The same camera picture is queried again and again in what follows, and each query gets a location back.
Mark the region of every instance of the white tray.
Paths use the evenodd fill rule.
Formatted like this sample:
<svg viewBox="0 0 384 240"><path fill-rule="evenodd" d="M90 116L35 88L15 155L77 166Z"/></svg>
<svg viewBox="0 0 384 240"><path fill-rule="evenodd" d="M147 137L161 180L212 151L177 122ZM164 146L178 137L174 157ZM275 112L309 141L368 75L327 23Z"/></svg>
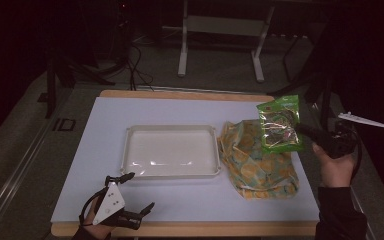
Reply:
<svg viewBox="0 0 384 240"><path fill-rule="evenodd" d="M208 125L136 125L127 129L121 173L135 178L202 178L220 172L216 132Z"/></svg>

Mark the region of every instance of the patterned towel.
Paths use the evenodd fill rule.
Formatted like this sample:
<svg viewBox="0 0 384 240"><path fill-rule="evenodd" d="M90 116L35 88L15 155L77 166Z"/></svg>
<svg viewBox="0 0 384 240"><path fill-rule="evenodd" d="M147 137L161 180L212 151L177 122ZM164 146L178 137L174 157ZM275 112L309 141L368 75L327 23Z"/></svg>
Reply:
<svg viewBox="0 0 384 240"><path fill-rule="evenodd" d="M261 134L258 119L225 124L218 146L230 181L246 199L294 196L299 180L290 152L263 154Z"/></svg>

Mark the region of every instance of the dark background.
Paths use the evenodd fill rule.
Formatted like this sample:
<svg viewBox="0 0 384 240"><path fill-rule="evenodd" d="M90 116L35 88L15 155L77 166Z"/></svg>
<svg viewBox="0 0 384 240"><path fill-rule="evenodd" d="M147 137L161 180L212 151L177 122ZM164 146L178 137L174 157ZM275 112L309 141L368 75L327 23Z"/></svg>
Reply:
<svg viewBox="0 0 384 240"><path fill-rule="evenodd" d="M205 11L198 3L192 4L191 10ZM213 3L225 10L221 15L235 14L232 2ZM249 8L249 16L259 17L253 3L244 1L243 6ZM384 123L384 1L362 3L358 10L344 11L335 18L309 64L334 65L333 89L345 109ZM29 84L46 70L48 37L84 64L93 65L98 53L108 51L102 48L108 44L94 37L115 23L116 15L108 7L114 9L93 0L0 1L0 125ZM141 0L135 1L134 11L125 17L158 40L161 25L181 26L181 8L181 1ZM276 11L270 31L293 33L295 28L285 20L291 12L294 8ZM94 25L86 21L88 17L97 19ZM361 124L356 127L384 183L384 129Z"/></svg>

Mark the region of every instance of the table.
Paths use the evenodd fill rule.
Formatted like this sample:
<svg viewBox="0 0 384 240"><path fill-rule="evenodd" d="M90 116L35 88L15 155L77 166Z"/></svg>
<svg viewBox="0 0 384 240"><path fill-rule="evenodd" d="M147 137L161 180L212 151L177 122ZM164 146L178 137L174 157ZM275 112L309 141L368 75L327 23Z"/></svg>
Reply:
<svg viewBox="0 0 384 240"><path fill-rule="evenodd" d="M102 188L107 175L119 175L127 126L211 124L219 134L225 121L258 117L256 105L272 99L221 93L103 91L96 99L54 210L52 234L74 235L84 202ZM139 230L117 228L113 236L314 235L317 203L298 154L292 155L300 190L291 199L245 200L230 185L225 168L208 179L126 182L120 191L127 210L138 211L151 201L156 205Z"/></svg>
<svg viewBox="0 0 384 240"><path fill-rule="evenodd" d="M188 31L194 31L259 37L257 47L251 51L251 57L256 80L263 82L264 76L261 68L260 53L267 36L273 12L274 5L270 6L265 21L196 16L188 14L188 0L183 0L182 48L178 76L184 77L186 75L188 58L187 35Z"/></svg>

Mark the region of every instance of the gray floor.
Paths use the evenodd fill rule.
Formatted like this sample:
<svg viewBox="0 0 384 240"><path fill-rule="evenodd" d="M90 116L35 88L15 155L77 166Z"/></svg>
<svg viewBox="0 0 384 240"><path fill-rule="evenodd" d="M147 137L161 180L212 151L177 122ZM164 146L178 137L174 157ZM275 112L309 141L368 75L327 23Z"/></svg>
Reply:
<svg viewBox="0 0 384 240"><path fill-rule="evenodd" d="M189 46L187 74L179 78L177 67L180 38L178 34L172 35L170 32L167 36L169 37L160 45L152 43L147 38L138 38L135 41L141 50L137 69L142 74L135 75L135 82L140 90L176 88L189 91L264 94L288 84L281 65L281 57L291 41L284 38L271 37L266 41L261 56L266 80L257 83L248 42L243 44L245 47L220 42L207 45L196 40L199 39L199 35L195 36L195 40L192 40ZM288 56L288 66L292 74L301 68L310 50L311 44L303 39ZM139 53L132 49L130 57L136 62ZM117 75L108 76L108 80L117 83L111 88L128 89L129 77L129 72L125 70ZM58 88L58 108L50 119L45 119L46 105L37 102L40 93L46 91L44 73L32 83L11 112L0 128L0 192L6 192L9 196L5 199L0 198L0 239L57 239L50 233L53 209L94 99L102 89L107 88L79 76L74 89ZM301 87L291 94L302 96L305 89ZM335 114L343 111L340 99L336 95L332 96L331 108ZM301 102L300 114L303 122L317 126L317 113L318 111L312 106ZM75 119L74 130L54 131L53 127L58 118ZM311 151L308 151L309 144L310 141L306 141L307 150L300 152L300 158L316 196L319 166ZM356 201L369 219L371 231L368 239L384 239L384 187L366 151L353 189ZM264 237L263 239L312 238Z"/></svg>

